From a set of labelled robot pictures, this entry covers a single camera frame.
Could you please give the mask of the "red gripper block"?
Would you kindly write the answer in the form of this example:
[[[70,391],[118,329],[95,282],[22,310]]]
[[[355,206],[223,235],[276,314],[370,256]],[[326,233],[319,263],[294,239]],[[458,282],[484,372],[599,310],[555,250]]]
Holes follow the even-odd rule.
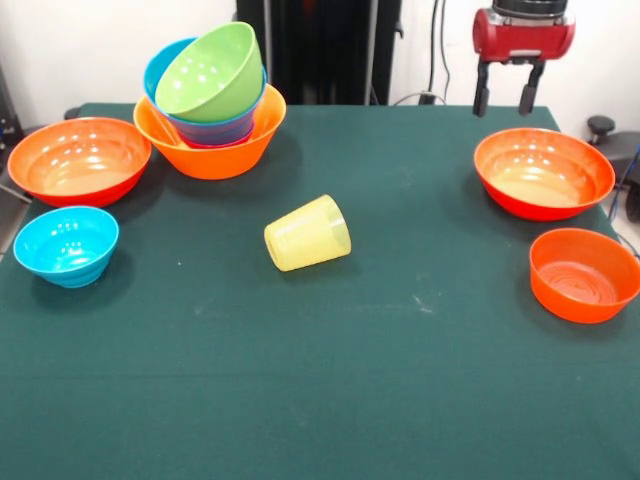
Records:
[[[479,55],[473,114],[477,117],[486,114],[491,63],[524,58],[537,59],[531,61],[532,69],[518,106],[521,116],[529,115],[545,70],[545,61],[563,57],[573,42],[575,31],[575,19],[567,15],[556,19],[527,19],[500,15],[490,8],[479,9],[472,29],[474,51]]]

